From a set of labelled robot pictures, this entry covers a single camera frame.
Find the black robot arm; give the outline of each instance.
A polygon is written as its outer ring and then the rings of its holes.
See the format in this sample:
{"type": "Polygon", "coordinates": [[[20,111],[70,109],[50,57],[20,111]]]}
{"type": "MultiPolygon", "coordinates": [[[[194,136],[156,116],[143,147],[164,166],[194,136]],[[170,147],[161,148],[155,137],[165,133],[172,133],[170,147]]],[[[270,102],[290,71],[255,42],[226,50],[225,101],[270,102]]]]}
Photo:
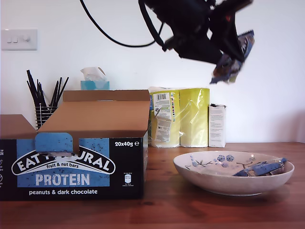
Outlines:
{"type": "Polygon", "coordinates": [[[244,62],[235,13],[252,2],[225,0],[216,5],[215,0],[139,0],[139,5],[152,36],[164,51],[175,49],[181,58],[217,64],[223,52],[244,62]],[[173,37],[166,42],[154,28],[145,5],[171,27],[173,37]],[[209,29],[213,33],[211,39],[207,37],[209,29]]]}

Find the wall plate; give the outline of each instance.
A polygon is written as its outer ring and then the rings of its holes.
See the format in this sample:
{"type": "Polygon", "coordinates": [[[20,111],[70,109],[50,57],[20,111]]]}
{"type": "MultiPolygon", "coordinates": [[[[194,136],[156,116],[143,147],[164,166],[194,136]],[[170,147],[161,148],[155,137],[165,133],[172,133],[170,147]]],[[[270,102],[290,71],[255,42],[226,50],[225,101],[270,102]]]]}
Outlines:
{"type": "Polygon", "coordinates": [[[2,50],[37,50],[37,29],[1,30],[2,50]]]}

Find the bowl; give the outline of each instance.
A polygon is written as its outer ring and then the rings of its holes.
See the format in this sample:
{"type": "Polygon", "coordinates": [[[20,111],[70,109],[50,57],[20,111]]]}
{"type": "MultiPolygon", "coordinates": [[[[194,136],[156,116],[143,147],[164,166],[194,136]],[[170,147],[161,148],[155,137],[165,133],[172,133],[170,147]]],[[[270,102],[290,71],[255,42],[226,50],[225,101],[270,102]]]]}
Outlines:
{"type": "Polygon", "coordinates": [[[195,152],[177,156],[173,162],[178,173],[202,189],[227,196],[255,196],[284,185],[295,166],[285,162],[284,173],[274,176],[233,177],[256,163],[278,157],[231,151],[195,152]]]}

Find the yellow packaging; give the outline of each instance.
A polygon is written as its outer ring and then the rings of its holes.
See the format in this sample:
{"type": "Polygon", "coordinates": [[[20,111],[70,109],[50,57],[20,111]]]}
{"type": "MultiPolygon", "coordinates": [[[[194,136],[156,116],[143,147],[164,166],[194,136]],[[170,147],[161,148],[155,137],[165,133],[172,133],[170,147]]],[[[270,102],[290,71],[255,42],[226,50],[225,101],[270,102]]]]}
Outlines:
{"type": "Polygon", "coordinates": [[[210,89],[180,90],[180,145],[208,147],[210,89]]]}
{"type": "Polygon", "coordinates": [[[153,147],[159,147],[159,148],[179,147],[180,146],[179,90],[150,88],[150,92],[151,92],[150,95],[152,96],[152,104],[153,104],[153,110],[151,110],[150,113],[151,122],[152,122],[151,145],[153,147]]]}

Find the table surface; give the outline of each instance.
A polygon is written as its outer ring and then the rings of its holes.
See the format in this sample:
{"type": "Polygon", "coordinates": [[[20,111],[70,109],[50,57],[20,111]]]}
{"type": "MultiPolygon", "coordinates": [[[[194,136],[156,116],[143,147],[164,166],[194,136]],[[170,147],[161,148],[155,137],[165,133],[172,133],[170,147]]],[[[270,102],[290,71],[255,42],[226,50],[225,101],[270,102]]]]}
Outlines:
{"type": "Polygon", "coordinates": [[[177,155],[213,150],[149,148],[143,199],[0,202],[0,228],[305,228],[305,144],[227,144],[217,149],[286,157],[295,165],[288,183],[255,197],[212,194],[177,173],[173,165],[177,155]]]}

